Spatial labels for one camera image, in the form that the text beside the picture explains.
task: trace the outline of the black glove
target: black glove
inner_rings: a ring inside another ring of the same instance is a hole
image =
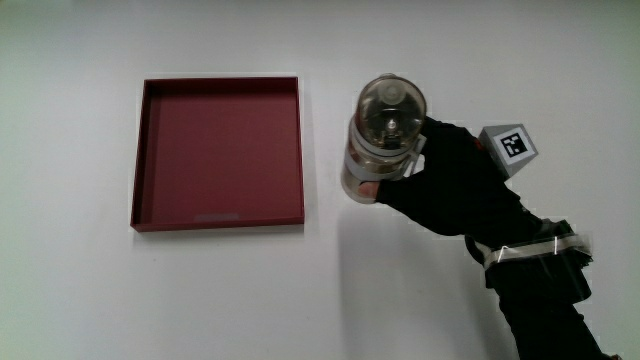
[[[528,241],[541,221],[510,191],[469,131],[429,117],[422,128],[424,170],[383,180],[376,201],[441,235],[473,236],[489,247]]]

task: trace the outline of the red tray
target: red tray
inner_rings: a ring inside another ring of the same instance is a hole
[[[304,223],[298,80],[146,80],[137,231]]]

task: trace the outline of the white strap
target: white strap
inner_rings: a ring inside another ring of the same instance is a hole
[[[503,246],[500,250],[492,251],[488,246],[475,242],[476,247],[484,256],[485,270],[494,264],[507,260],[524,259],[543,255],[558,255],[573,249],[591,256],[591,245],[586,235],[572,234],[563,238],[553,237],[549,240],[528,245]]]

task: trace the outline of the white background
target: white background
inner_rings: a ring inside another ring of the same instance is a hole
[[[540,155],[509,184],[592,234],[578,307],[640,358],[639,3],[479,3],[0,0],[0,358],[516,359],[460,238],[340,188],[385,72],[473,134],[525,124]],[[303,229],[129,227],[145,78],[291,72]]]

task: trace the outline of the gloved hand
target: gloved hand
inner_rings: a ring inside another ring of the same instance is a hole
[[[441,235],[485,245],[527,241],[540,220],[520,204],[480,142],[463,127],[427,117],[424,170],[396,181],[363,183],[359,192]]]

